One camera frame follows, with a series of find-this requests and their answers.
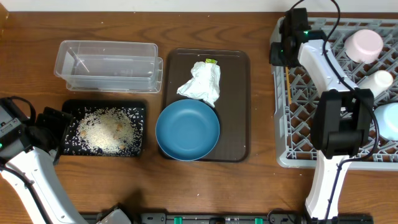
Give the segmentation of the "white napkin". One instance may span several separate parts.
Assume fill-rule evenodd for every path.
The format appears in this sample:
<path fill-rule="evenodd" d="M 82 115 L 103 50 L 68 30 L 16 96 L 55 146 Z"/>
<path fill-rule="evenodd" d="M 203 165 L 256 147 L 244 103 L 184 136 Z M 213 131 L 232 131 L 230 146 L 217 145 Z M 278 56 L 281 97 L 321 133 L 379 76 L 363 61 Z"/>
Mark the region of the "white napkin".
<path fill-rule="evenodd" d="M 218 64 L 196 62 L 192 78 L 177 89 L 177 94 L 194 100 L 203 100 L 212 108 L 220 97 L 221 69 Z"/>

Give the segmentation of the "green wrapper scrap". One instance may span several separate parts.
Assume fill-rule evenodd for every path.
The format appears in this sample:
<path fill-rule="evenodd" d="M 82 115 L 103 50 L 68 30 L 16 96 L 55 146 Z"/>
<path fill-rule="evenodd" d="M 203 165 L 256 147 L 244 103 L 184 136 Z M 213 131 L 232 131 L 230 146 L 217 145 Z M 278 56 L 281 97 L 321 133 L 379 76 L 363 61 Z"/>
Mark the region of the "green wrapper scrap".
<path fill-rule="evenodd" d="M 217 64 L 217 60 L 215 59 L 210 59 L 210 58 L 206 58 L 205 63 L 211 63 L 211 64 Z"/>

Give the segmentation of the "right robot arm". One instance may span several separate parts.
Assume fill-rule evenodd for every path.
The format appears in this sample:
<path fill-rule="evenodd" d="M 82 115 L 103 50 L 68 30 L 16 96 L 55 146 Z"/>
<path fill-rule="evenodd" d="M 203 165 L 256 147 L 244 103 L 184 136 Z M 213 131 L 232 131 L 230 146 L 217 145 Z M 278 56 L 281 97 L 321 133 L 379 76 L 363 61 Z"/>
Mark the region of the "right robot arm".
<path fill-rule="evenodd" d="M 363 157 L 370 126 L 378 128 L 373 111 L 374 95 L 352 82 L 333 55 L 329 38 L 313 30 L 307 10 L 293 5 L 279 26 L 281 40 L 272 42 L 269 63 L 277 67 L 303 67 L 320 95 L 310 128 L 310 140 L 317 151 L 312 188 L 305 201 L 301 223 L 372 223 L 371 217 L 338 215 L 338 200 L 348 167 L 368 159 L 378 143 Z"/>

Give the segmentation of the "wooden chopstick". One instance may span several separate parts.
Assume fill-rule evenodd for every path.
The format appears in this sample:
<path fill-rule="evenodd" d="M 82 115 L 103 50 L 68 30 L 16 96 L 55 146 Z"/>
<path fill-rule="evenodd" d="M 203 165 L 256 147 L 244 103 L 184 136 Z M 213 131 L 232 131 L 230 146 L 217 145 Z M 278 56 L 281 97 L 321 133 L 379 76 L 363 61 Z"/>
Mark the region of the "wooden chopstick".
<path fill-rule="evenodd" d="M 288 95 L 288 103 L 289 106 L 292 103 L 291 91 L 290 91 L 290 80 L 289 80 L 289 68 L 285 67 L 285 77 L 286 77 L 286 85 L 287 85 L 287 95 Z"/>

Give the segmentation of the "light blue bowl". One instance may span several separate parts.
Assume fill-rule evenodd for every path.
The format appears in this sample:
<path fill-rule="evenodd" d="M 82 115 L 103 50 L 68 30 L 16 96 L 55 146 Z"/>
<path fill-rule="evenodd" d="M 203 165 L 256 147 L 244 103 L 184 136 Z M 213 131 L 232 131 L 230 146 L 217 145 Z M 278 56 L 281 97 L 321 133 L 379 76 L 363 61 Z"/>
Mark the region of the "light blue bowl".
<path fill-rule="evenodd" d="M 398 104 L 389 103 L 377 107 L 374 110 L 375 117 L 379 125 L 379 134 L 388 140 L 396 141 L 398 138 Z"/>

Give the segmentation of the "large blue plate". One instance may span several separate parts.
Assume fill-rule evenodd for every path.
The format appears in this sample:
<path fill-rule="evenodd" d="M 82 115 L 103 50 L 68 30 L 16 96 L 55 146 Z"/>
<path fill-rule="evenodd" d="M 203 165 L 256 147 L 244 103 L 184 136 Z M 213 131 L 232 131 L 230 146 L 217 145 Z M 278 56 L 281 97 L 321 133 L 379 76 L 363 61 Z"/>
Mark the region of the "large blue plate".
<path fill-rule="evenodd" d="M 195 161 L 215 148 L 220 130 L 219 119 L 210 106 L 184 99 L 164 108 L 155 126 L 155 136 L 165 155 L 179 161 Z"/>

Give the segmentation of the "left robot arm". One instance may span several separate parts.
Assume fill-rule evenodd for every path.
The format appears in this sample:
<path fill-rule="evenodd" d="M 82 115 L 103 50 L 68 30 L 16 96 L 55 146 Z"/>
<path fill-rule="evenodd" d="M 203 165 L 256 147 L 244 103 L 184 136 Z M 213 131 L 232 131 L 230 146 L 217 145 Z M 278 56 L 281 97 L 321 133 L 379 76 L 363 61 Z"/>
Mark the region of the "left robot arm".
<path fill-rule="evenodd" d="M 86 223 L 54 169 L 72 115 L 30 106 L 26 116 L 16 96 L 1 98 L 1 176 L 16 191 L 33 223 Z"/>

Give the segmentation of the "cream white cup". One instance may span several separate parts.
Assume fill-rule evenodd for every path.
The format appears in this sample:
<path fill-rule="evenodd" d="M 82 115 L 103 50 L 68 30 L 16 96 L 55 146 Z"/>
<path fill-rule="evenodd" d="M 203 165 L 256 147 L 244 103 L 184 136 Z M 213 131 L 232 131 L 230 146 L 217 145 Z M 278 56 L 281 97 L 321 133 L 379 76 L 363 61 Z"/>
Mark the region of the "cream white cup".
<path fill-rule="evenodd" d="M 385 71 L 379 70 L 372 75 L 367 76 L 358 84 L 360 89 L 370 89 L 376 98 L 382 92 L 386 91 L 393 83 L 392 75 Z"/>

